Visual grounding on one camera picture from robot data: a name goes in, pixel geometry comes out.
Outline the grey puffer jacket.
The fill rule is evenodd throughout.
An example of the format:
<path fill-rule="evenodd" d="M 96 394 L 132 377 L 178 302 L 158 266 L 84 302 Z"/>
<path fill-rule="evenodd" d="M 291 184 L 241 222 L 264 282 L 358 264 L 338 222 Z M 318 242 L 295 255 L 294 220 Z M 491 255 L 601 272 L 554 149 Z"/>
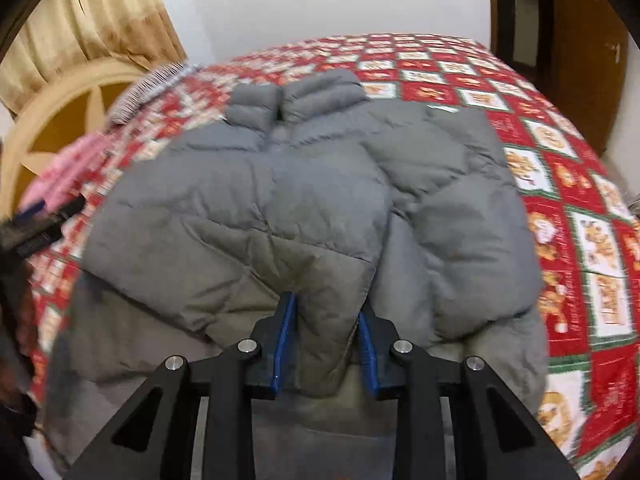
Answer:
<path fill-rule="evenodd" d="M 292 372 L 254 411 L 263 479 L 384 478 L 395 409 L 364 391 L 370 304 L 432 356 L 483 358 L 529 411 L 548 344 L 518 185 L 484 112 L 368 98 L 332 70 L 240 84 L 224 116 L 117 180 L 48 365 L 43 426 L 78 459 L 173 354 L 196 361 L 298 299 Z"/>

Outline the pink folded blanket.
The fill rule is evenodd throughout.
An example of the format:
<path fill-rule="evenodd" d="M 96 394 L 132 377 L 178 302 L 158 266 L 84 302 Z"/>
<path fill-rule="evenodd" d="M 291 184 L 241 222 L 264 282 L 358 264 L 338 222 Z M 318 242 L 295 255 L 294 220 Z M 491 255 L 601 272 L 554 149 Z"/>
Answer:
<path fill-rule="evenodd" d="M 46 211 L 54 211 L 76 196 L 103 164 L 113 139 L 105 133 L 86 133 L 58 152 L 23 193 L 19 210 L 40 202 Z"/>

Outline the cream round headboard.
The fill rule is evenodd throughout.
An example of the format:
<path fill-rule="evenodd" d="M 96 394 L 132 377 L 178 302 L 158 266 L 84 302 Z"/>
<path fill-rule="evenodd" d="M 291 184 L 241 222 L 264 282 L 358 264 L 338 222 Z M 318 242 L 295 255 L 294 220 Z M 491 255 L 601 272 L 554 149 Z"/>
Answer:
<path fill-rule="evenodd" d="M 130 62 L 100 58 L 66 70 L 27 103 L 2 143 L 3 217 L 62 148 L 103 126 L 108 107 L 144 74 Z"/>

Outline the grey striped pillow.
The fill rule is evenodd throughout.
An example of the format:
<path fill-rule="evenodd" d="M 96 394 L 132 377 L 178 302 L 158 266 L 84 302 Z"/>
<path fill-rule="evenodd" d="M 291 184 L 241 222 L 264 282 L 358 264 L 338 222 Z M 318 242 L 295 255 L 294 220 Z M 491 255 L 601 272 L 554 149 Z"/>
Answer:
<path fill-rule="evenodd" d="M 174 88 L 186 76 L 195 73 L 200 66 L 188 63 L 166 63 L 147 72 L 122 92 L 107 110 L 105 128 L 125 125 L 149 102 L 165 91 Z"/>

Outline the red patterned bed quilt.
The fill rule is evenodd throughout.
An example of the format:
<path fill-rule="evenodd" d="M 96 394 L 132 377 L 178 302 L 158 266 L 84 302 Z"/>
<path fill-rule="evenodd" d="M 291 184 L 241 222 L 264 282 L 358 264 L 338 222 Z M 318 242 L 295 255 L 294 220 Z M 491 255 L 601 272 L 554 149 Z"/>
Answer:
<path fill-rule="evenodd" d="M 476 42 L 451 36 L 338 36 L 200 67 L 125 125 L 81 191 L 103 202 L 122 170 L 181 130 L 217 119 L 239 82 L 290 82 L 352 70 L 367 94 L 454 112 L 481 110 L 527 210 L 544 288 L 550 362 L 544 430 L 584 479 L 602 479 L 639 429 L 639 225 L 596 153 L 525 78 Z"/>

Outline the beige curtain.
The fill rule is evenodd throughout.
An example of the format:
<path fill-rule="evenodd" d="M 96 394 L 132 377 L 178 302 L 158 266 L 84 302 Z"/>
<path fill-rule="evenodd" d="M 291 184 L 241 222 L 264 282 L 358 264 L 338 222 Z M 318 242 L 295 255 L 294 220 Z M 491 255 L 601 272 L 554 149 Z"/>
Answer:
<path fill-rule="evenodd" d="M 150 70 L 186 59 L 163 0 L 41 0 L 1 62 L 12 114 L 74 66 L 118 58 Z"/>

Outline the brown wooden door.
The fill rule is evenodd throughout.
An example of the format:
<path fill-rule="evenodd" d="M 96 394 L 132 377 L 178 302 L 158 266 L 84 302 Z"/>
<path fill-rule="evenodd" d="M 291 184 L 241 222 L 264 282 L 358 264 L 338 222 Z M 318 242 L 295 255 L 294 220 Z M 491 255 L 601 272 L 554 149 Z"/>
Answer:
<path fill-rule="evenodd" d="M 608 147 L 624 88 L 628 32 L 608 0 L 539 0 L 547 44 L 539 89 L 593 151 Z M 620 64 L 606 44 L 622 46 Z"/>

